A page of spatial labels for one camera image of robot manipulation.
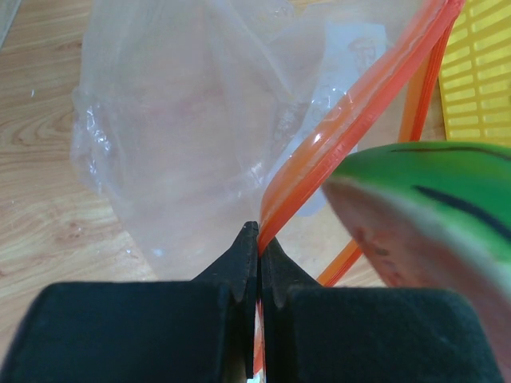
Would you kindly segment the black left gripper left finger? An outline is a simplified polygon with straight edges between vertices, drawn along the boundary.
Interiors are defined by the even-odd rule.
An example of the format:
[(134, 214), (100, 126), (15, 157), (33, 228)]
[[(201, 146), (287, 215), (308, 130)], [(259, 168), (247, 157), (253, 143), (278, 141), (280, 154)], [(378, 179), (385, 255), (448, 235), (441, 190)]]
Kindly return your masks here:
[(33, 300), (4, 382), (245, 382), (254, 375), (258, 225), (188, 281), (59, 282)]

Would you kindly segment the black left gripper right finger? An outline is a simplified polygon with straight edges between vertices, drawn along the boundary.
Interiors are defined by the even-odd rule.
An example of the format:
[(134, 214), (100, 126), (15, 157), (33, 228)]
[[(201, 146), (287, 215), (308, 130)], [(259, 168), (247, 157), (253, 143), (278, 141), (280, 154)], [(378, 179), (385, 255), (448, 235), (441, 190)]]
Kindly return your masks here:
[(500, 382), (472, 307), (446, 290), (326, 287), (277, 240), (259, 258), (269, 382)]

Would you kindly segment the yellow plastic basket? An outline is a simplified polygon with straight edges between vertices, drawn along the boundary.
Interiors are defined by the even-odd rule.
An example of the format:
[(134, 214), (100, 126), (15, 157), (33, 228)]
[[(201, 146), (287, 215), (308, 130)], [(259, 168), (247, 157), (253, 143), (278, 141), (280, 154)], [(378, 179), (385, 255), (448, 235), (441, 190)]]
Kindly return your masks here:
[(447, 140), (510, 146), (510, 1), (468, 1), (439, 73)]

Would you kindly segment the clear zip bag orange zipper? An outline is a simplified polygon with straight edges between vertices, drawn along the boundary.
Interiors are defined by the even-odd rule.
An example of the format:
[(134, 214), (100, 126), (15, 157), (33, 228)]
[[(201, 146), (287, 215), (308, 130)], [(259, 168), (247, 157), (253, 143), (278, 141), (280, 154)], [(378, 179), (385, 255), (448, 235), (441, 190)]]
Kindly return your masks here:
[(162, 279), (247, 221), (316, 278), (350, 237), (321, 190), (349, 152), (406, 139), (461, 1), (95, 1), (71, 158)]

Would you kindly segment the watermelon slice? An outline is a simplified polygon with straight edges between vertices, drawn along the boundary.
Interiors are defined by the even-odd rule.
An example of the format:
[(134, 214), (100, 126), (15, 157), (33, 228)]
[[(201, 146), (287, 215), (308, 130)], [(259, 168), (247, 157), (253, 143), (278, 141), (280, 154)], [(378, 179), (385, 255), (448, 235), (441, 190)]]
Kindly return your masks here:
[(509, 297), (509, 148), (384, 144), (348, 155), (322, 192), (388, 284)]

